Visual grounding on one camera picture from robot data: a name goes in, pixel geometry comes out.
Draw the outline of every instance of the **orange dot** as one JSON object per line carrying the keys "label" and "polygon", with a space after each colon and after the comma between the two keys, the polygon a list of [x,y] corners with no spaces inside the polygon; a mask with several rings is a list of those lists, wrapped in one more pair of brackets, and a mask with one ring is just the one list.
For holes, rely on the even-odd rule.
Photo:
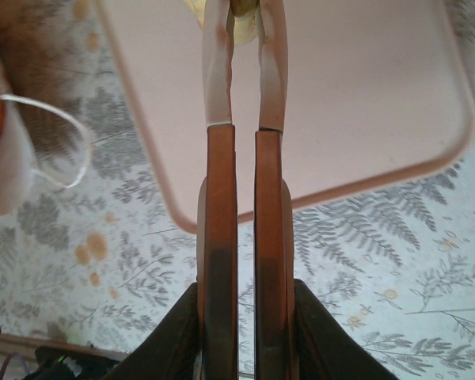
{"label": "orange dot", "polygon": [[104,217],[104,220],[107,224],[114,224],[116,223],[116,218],[114,217],[113,214],[111,214],[110,212],[108,212],[105,217]]}
{"label": "orange dot", "polygon": [[89,281],[94,285],[95,287],[98,287],[101,284],[101,277],[97,273],[92,273],[89,275]]}
{"label": "orange dot", "polygon": [[78,245],[74,252],[76,258],[78,259],[78,263],[81,265],[88,265],[89,264],[89,252],[88,249],[84,245]]}
{"label": "orange dot", "polygon": [[77,21],[84,21],[88,18],[89,0],[74,0],[72,4],[72,14]]}
{"label": "orange dot", "polygon": [[112,298],[117,299],[118,298],[118,291],[114,287],[109,288],[109,294],[111,295]]}
{"label": "orange dot", "polygon": [[388,299],[396,299],[397,298],[396,291],[393,291],[392,289],[387,289],[386,291],[383,292],[383,295],[385,295],[385,297],[388,298]]}
{"label": "orange dot", "polygon": [[95,260],[102,261],[107,257],[108,243],[102,234],[97,232],[89,234],[86,238],[86,245]]}
{"label": "orange dot", "polygon": [[92,53],[94,53],[95,51],[98,50],[100,45],[101,45],[101,42],[100,42],[100,38],[98,34],[96,34],[95,32],[91,32],[88,35],[88,38],[86,39],[86,46],[88,48],[88,51],[91,51]]}

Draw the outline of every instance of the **yellow object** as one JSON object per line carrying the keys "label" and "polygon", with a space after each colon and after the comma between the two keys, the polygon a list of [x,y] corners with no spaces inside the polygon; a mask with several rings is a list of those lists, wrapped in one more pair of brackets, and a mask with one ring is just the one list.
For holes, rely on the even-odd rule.
{"label": "yellow object", "polygon": [[[199,27],[202,29],[206,0],[184,0],[184,2],[196,15]],[[231,0],[230,5],[236,17],[234,25],[234,44],[236,46],[252,42],[257,37],[257,28],[255,27],[257,4],[257,0]]]}

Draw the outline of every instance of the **floral tablecloth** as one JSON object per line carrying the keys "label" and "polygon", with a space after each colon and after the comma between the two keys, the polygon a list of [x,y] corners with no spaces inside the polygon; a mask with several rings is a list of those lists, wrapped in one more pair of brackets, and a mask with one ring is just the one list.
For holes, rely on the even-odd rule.
{"label": "floral tablecloth", "polygon": [[[446,1],[475,91],[475,0]],[[37,180],[0,218],[2,331],[130,352],[195,280],[195,238],[165,212],[89,0],[0,0],[0,55],[17,93],[95,136],[81,185]],[[21,111],[43,168],[70,172],[77,132]],[[475,143],[444,173],[298,212],[294,228],[295,275],[399,378],[475,379]],[[253,373],[251,226],[239,250],[240,365]]]}

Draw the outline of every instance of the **wire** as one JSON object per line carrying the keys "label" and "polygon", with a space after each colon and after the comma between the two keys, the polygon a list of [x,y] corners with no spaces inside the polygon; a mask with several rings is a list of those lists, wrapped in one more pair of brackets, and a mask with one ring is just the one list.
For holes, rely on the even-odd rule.
{"label": "wire", "polygon": [[74,125],[79,130],[79,133],[81,134],[83,142],[86,147],[86,152],[85,152],[85,157],[84,157],[82,166],[79,169],[79,173],[71,183],[66,184],[63,181],[58,180],[50,176],[49,174],[46,174],[42,170],[33,169],[33,172],[35,174],[47,179],[48,181],[50,181],[51,183],[55,184],[56,186],[60,188],[73,188],[74,186],[79,184],[79,182],[81,182],[82,178],[85,176],[86,170],[91,165],[93,137],[89,128],[83,123],[79,122],[77,119],[75,119],[70,113],[65,112],[62,109],[55,107],[53,105],[44,103],[43,101],[36,101],[35,99],[30,99],[29,97],[19,97],[18,95],[14,95],[12,93],[3,93],[2,95],[0,95],[0,99],[2,99],[3,101],[15,101],[17,103],[22,103],[24,105],[32,105],[34,107],[45,109],[46,111],[52,112],[55,115],[61,117],[62,119],[65,119],[66,121]]}
{"label": "wire", "polygon": [[7,367],[9,366],[10,361],[13,358],[17,358],[20,361],[21,365],[23,366],[23,369],[25,370],[26,375],[30,374],[30,370],[29,370],[29,367],[26,365],[25,358],[21,354],[14,352],[12,354],[8,354],[6,359],[4,360],[2,364],[2,368],[0,368],[0,380],[4,379],[6,375]]}

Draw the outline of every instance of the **pink tray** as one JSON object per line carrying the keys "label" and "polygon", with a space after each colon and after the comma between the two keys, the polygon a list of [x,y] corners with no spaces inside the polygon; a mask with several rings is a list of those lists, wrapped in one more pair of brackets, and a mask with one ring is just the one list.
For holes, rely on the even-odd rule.
{"label": "pink tray", "polygon": [[[475,132],[443,0],[284,0],[283,175],[295,208],[439,171]],[[100,0],[129,105],[174,221],[196,231],[206,173],[201,39],[182,0]],[[257,42],[234,53],[240,221],[253,216]]]}

